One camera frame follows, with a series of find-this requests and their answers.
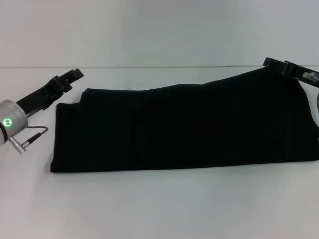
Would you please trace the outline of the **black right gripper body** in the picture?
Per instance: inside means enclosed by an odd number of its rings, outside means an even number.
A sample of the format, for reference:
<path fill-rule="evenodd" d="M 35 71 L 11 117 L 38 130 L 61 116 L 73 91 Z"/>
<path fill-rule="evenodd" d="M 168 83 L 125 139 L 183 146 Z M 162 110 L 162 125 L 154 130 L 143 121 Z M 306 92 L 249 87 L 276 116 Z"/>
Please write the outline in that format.
<path fill-rule="evenodd" d="M 319 87 L 318 71 L 311 70 L 288 61 L 284 61 L 284 63 L 286 65 L 283 70 L 283 75 L 294 80 L 302 81 L 308 85 L 315 86 L 317 88 Z"/>

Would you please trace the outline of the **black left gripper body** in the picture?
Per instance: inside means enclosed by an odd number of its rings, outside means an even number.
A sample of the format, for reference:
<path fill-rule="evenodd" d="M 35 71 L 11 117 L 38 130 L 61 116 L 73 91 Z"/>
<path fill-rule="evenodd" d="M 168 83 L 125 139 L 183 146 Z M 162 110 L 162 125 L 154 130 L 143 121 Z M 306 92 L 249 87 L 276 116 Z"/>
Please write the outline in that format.
<path fill-rule="evenodd" d="M 30 117 L 40 110 L 47 109 L 53 102 L 58 100 L 64 93 L 72 89 L 71 76 L 56 76 L 47 84 L 33 93 L 27 95 L 16 103 L 24 110 L 27 117 Z"/>

